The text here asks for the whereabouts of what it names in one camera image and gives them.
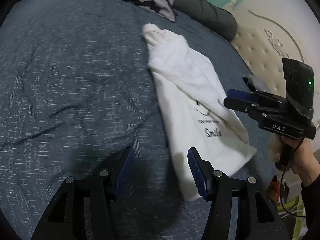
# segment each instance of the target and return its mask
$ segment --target cream headboard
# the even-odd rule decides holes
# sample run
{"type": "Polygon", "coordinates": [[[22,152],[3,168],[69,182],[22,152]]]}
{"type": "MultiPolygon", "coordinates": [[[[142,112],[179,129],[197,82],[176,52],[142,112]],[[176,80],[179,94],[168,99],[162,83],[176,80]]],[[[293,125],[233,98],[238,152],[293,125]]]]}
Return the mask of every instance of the cream headboard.
{"type": "Polygon", "coordinates": [[[297,38],[263,12],[248,8],[234,9],[237,0],[223,8],[235,17],[238,28],[231,44],[246,62],[252,73],[262,78],[271,93],[285,97],[282,58],[292,58],[308,64],[308,57],[297,38]]]}

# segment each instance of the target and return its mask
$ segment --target device handle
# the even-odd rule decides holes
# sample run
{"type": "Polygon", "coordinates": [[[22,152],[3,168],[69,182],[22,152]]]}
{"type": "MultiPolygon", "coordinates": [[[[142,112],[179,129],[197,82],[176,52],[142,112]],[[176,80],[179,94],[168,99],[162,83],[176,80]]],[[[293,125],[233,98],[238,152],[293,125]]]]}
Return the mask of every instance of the device handle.
{"type": "Polygon", "coordinates": [[[276,162],[276,168],[280,171],[288,171],[291,168],[291,152],[292,147],[287,144],[284,144],[282,149],[280,160],[276,162]]]}

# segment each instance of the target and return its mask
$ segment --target black cable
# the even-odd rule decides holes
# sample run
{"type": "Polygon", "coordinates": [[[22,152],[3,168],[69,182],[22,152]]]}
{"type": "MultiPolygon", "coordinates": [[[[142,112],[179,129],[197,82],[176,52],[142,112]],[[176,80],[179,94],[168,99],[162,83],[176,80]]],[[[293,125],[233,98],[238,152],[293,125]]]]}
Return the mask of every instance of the black cable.
{"type": "MultiPolygon", "coordinates": [[[[303,140],[304,140],[304,137],[303,137],[302,140],[299,142],[298,146],[297,146],[295,149],[292,149],[292,151],[291,151],[291,153],[290,153],[290,159],[289,159],[289,160],[291,160],[291,158],[293,158],[293,154],[298,150],[298,148],[299,148],[300,145],[302,144],[303,140]]],[[[295,215],[295,214],[287,211],[287,210],[284,208],[284,206],[283,206],[282,197],[283,197],[284,189],[282,190],[281,187],[282,187],[282,182],[283,182],[284,174],[285,174],[285,170],[284,170],[283,173],[282,173],[281,181],[280,181],[280,203],[281,203],[281,206],[282,206],[283,210],[284,210],[285,212],[287,212],[289,215],[294,216],[294,217],[298,217],[298,218],[305,218],[306,216],[298,216],[298,215],[295,215]]]]}

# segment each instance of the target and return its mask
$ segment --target silver bolt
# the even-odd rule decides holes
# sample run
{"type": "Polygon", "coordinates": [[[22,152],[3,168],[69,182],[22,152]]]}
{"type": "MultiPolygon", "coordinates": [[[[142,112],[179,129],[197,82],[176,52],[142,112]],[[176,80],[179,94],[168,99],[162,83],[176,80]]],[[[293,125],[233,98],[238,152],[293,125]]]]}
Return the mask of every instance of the silver bolt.
{"type": "Polygon", "coordinates": [[[100,175],[101,177],[108,176],[108,174],[109,174],[109,171],[107,171],[107,170],[102,170],[102,171],[99,172],[99,175],[100,175]]]}
{"type": "Polygon", "coordinates": [[[222,176],[222,172],[221,171],[214,171],[213,174],[216,177],[221,177],[222,176]]]}
{"type": "Polygon", "coordinates": [[[255,184],[255,183],[257,182],[256,178],[254,178],[254,177],[249,177],[249,178],[248,178],[248,181],[249,181],[250,183],[252,183],[252,184],[255,184]]]}
{"type": "Polygon", "coordinates": [[[71,183],[73,182],[73,177],[67,177],[66,178],[66,183],[71,183]]]}

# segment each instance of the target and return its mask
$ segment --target hand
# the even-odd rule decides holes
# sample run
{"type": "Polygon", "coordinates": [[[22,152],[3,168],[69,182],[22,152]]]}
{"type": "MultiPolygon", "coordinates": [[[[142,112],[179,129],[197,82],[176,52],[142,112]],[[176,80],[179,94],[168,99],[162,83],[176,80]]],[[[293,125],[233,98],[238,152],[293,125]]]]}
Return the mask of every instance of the hand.
{"type": "MultiPolygon", "coordinates": [[[[292,140],[286,137],[281,137],[282,140],[296,148],[300,143],[299,140],[292,140]]],[[[307,187],[318,178],[320,174],[320,164],[313,155],[309,139],[304,139],[300,147],[293,155],[291,169],[294,173],[300,176],[302,184],[307,187]]]]}

